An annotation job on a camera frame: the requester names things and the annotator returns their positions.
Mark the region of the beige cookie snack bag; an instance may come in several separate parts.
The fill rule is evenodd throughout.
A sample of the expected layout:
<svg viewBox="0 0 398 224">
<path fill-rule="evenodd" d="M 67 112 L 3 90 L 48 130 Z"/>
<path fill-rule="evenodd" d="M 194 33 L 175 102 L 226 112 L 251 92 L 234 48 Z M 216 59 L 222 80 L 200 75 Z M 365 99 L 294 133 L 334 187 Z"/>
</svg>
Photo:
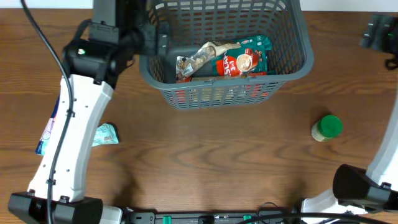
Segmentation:
<svg viewBox="0 0 398 224">
<path fill-rule="evenodd" d="M 178 56 L 176 61 L 177 80 L 190 78 L 197 70 L 228 50 L 238 49 L 241 45 L 231 41 L 209 41 L 189 57 Z"/>
</svg>

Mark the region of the green Nescafe coffee bag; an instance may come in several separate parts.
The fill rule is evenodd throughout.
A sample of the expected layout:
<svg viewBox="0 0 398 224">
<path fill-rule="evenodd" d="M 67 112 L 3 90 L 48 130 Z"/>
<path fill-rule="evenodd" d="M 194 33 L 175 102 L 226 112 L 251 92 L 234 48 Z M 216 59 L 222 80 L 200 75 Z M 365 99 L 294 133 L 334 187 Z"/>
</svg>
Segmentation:
<svg viewBox="0 0 398 224">
<path fill-rule="evenodd" d="M 241 47 L 225 53 L 204 64 L 193 77 L 238 78 L 266 75 L 267 52 L 272 50 L 270 39 L 262 34 L 234 39 Z"/>
</svg>

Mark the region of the orange spaghetti pasta packet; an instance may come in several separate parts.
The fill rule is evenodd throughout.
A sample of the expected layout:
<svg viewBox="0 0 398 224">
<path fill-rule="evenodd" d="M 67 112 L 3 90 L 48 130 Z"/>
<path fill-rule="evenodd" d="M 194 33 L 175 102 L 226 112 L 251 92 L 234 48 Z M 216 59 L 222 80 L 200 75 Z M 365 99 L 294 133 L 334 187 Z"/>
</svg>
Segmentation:
<svg viewBox="0 0 398 224">
<path fill-rule="evenodd" d="M 218 77 L 190 77 L 183 82 L 205 82 L 206 84 L 215 84 L 225 80 L 245 80 L 248 78 L 257 78 L 266 76 L 266 72 L 259 73 L 248 73 L 246 75 L 239 75 L 236 77 L 218 76 Z M 255 98 L 259 96 L 261 87 L 263 84 L 247 84 L 242 87 L 231 86 L 231 87 L 216 87 L 214 90 L 211 88 L 204 88 L 201 90 L 201 101 L 204 105 L 220 105 L 223 101 L 226 104 L 230 104 L 233 100 L 242 102 L 245 97 Z M 177 90 L 177 102 L 179 104 L 186 103 L 198 103 L 199 102 L 199 89 L 191 90 Z"/>
</svg>

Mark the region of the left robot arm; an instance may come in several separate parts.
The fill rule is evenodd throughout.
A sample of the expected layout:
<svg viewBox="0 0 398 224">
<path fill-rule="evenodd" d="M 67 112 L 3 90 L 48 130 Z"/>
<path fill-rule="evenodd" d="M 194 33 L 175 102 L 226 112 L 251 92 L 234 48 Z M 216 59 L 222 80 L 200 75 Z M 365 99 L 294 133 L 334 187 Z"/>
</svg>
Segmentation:
<svg viewBox="0 0 398 224">
<path fill-rule="evenodd" d="M 9 199 L 9 211 L 25 223 L 124 223 L 129 215 L 85 195 L 86 171 L 119 75 L 135 55 L 159 52 L 159 26 L 147 1 L 95 1 L 93 9 L 56 57 L 63 78 L 42 162 L 28 189 Z"/>
</svg>

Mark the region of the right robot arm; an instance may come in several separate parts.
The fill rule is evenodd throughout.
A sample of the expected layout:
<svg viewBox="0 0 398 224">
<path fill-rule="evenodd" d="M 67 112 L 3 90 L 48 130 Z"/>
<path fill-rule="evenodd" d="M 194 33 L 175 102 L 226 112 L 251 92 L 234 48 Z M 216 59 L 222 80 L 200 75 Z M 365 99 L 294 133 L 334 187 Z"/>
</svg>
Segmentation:
<svg viewBox="0 0 398 224">
<path fill-rule="evenodd" d="M 387 70 L 397 70 L 397 18 L 376 14 L 368 23 L 361 46 L 393 55 Z M 343 164 L 337 169 L 330 190 L 306 198 L 300 213 L 367 214 L 397 211 L 397 103 L 375 158 L 367 169 Z"/>
</svg>

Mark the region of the grey plastic shopping basket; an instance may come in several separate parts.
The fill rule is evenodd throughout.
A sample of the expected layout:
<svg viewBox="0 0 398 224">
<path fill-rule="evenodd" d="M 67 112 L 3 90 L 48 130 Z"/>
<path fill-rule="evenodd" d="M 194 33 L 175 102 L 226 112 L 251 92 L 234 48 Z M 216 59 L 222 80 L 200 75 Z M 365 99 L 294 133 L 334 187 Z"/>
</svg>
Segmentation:
<svg viewBox="0 0 398 224">
<path fill-rule="evenodd" d="M 154 1 L 151 23 L 159 26 L 159 54 L 139 60 L 143 79 L 177 109 L 244 105 L 267 100 L 285 82 L 307 75 L 314 61 L 299 0 Z M 187 82 L 176 79 L 180 56 L 193 55 L 206 42 L 245 40 L 264 35 L 264 76 L 219 80 L 207 63 Z"/>
</svg>

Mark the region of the teal small wrapped packet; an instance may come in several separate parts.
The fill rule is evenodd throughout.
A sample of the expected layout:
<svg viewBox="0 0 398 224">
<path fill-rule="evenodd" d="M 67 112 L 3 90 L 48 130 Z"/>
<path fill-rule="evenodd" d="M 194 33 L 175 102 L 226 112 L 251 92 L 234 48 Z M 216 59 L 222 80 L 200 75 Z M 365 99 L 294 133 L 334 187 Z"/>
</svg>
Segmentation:
<svg viewBox="0 0 398 224">
<path fill-rule="evenodd" d="M 119 144 L 118 129 L 114 124 L 103 123 L 96 129 L 92 146 Z"/>
</svg>

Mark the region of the green lid spice jar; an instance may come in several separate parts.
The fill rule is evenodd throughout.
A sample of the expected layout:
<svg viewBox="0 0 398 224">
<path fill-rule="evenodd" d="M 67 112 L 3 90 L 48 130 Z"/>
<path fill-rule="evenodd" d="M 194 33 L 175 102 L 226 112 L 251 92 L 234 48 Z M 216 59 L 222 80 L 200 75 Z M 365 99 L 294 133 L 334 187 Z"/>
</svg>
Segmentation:
<svg viewBox="0 0 398 224">
<path fill-rule="evenodd" d="M 329 141 L 343 132 L 343 123 L 335 115 L 326 115 L 311 128 L 312 138 L 318 142 Z"/>
</svg>

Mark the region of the Kleenex tissue multipack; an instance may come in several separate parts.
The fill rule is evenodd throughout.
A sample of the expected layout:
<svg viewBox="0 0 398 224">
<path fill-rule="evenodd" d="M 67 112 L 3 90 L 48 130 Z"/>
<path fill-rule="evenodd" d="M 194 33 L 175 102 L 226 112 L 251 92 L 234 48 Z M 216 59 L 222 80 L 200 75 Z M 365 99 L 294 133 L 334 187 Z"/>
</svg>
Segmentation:
<svg viewBox="0 0 398 224">
<path fill-rule="evenodd" d="M 35 149 L 35 153 L 40 155 L 40 156 L 44 156 L 45 155 L 45 151 L 47 148 L 47 145 L 50 141 L 51 135 L 52 135 L 52 130 L 53 130 L 53 124 L 55 122 L 55 117 L 57 115 L 57 111 L 58 111 L 58 104 L 59 104 L 59 99 L 60 97 L 57 98 L 55 106 L 53 108 L 52 114 L 47 122 L 47 125 L 41 135 L 41 138 L 39 140 L 39 143 Z"/>
</svg>

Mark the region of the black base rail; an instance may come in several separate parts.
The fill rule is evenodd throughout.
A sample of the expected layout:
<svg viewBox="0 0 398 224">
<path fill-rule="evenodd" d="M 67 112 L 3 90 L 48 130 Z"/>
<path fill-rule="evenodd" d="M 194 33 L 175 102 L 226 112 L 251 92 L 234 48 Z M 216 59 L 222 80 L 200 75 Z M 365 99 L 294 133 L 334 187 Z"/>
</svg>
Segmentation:
<svg viewBox="0 0 398 224">
<path fill-rule="evenodd" d="M 121 224 L 234 224 L 234 223 L 380 223 L 350 213 L 291 213 L 272 208 L 258 212 L 155 213 L 128 211 Z"/>
</svg>

